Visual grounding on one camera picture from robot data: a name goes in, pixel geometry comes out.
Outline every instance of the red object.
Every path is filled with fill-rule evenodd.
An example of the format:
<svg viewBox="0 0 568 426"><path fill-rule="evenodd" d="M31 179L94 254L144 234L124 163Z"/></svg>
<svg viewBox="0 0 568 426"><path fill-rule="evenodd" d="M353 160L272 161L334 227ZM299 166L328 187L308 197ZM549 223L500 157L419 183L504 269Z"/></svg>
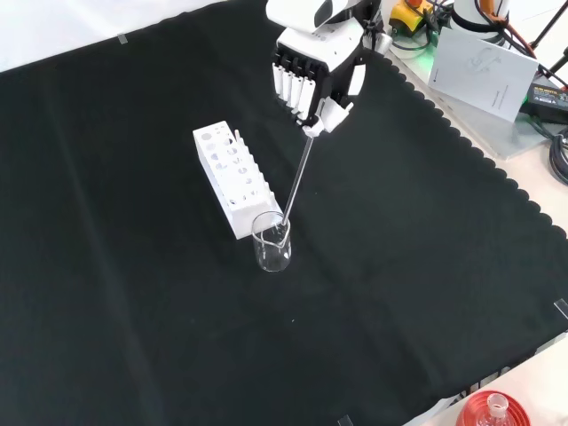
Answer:
<svg viewBox="0 0 568 426"><path fill-rule="evenodd" d="M455 426L476 426L476 416L479 412L485 410L487 407L487 398L492 393L500 393L507 398L509 401L509 409L507 412L515 421L516 426L531 426L529 416L517 400L497 390L484 390L474 393L471 398L469 398L467 404L463 406Z"/></svg>
<svg viewBox="0 0 568 426"><path fill-rule="evenodd" d="M408 0L408 4L412 7L420 7L422 5L422 0Z"/></svg>

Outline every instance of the white wall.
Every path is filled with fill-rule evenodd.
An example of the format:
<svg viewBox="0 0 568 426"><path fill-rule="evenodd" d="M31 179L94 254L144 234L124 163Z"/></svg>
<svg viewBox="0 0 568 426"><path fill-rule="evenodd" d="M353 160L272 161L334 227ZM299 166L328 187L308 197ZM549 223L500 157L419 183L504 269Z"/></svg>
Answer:
<svg viewBox="0 0 568 426"><path fill-rule="evenodd" d="M222 0L0 0L0 72Z"/></svg>

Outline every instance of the electronic device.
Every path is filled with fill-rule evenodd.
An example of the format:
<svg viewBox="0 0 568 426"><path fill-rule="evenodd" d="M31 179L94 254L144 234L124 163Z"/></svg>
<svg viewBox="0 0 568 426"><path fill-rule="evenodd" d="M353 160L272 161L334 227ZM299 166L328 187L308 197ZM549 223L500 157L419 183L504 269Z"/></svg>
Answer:
<svg viewBox="0 0 568 426"><path fill-rule="evenodd" d="M568 91L533 83L521 113L539 117L543 122L568 124Z"/></svg>

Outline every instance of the clear glass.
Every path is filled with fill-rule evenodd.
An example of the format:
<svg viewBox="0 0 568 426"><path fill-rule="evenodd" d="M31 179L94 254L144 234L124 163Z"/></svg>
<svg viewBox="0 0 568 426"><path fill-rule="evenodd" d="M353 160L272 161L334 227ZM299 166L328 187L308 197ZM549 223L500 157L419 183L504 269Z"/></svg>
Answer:
<svg viewBox="0 0 568 426"><path fill-rule="evenodd" d="M267 211L252 223L256 261L268 272L284 271L290 264L290 221L284 225L284 216L278 211Z"/></svg>
<svg viewBox="0 0 568 426"><path fill-rule="evenodd" d="M507 412L509 401L500 393L492 393L487 398L487 407L480 412L477 426L514 426L515 422Z"/></svg>

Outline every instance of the glass beaker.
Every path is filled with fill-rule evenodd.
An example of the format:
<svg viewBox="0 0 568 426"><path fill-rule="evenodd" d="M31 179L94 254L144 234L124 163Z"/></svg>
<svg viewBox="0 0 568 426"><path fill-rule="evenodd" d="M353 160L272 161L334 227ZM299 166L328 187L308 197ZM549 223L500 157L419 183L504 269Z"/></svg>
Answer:
<svg viewBox="0 0 568 426"><path fill-rule="evenodd" d="M282 224L283 219L278 211L266 211L252 223L256 261L268 272L284 271L292 257L290 221Z"/></svg>

